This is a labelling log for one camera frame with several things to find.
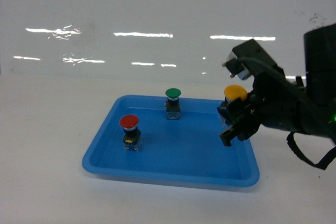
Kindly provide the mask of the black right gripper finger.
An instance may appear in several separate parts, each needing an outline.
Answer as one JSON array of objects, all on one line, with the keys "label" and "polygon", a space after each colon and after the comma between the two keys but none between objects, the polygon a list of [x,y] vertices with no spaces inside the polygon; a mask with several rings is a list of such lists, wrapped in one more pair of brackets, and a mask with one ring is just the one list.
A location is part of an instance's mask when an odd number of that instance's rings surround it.
[{"label": "black right gripper finger", "polygon": [[234,125],[244,119],[251,108],[249,101],[243,101],[241,98],[234,100],[225,99],[217,107],[219,119],[222,125]]},{"label": "black right gripper finger", "polygon": [[260,118],[253,113],[244,113],[228,121],[228,128],[219,133],[219,137],[226,147],[231,146],[231,140],[249,139],[260,127]]}]

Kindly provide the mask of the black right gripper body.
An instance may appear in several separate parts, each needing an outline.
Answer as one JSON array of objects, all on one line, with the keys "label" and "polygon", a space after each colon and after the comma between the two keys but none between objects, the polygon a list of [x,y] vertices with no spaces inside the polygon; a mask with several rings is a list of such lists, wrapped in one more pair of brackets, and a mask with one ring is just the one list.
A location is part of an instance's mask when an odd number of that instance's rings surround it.
[{"label": "black right gripper body", "polygon": [[261,61],[247,61],[246,66],[254,76],[246,128],[257,132],[263,125],[283,131],[304,132],[300,115],[302,105],[293,94],[293,85],[286,80],[283,69]]}]

